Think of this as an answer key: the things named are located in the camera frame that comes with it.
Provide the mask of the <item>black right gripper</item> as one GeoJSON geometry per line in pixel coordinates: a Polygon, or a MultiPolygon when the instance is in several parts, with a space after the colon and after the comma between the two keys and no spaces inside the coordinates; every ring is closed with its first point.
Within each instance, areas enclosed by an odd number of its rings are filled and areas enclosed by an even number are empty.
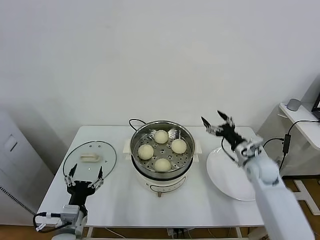
{"type": "Polygon", "coordinates": [[[202,116],[201,120],[206,128],[206,132],[214,136],[223,136],[230,144],[231,150],[234,151],[238,145],[245,141],[245,139],[235,131],[235,123],[231,116],[226,115],[220,110],[217,110],[217,113],[228,125],[223,125],[222,127],[211,125],[202,116]]]}

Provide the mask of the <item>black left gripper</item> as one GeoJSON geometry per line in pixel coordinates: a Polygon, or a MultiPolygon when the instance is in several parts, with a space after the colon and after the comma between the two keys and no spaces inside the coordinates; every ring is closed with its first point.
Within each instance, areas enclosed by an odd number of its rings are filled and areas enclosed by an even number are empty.
{"type": "Polygon", "coordinates": [[[96,188],[100,188],[104,183],[103,167],[101,166],[98,172],[97,179],[92,183],[90,181],[74,181],[74,174],[77,168],[75,164],[64,176],[64,181],[67,185],[67,192],[71,195],[69,205],[84,206],[88,196],[96,192],[96,188]]]}

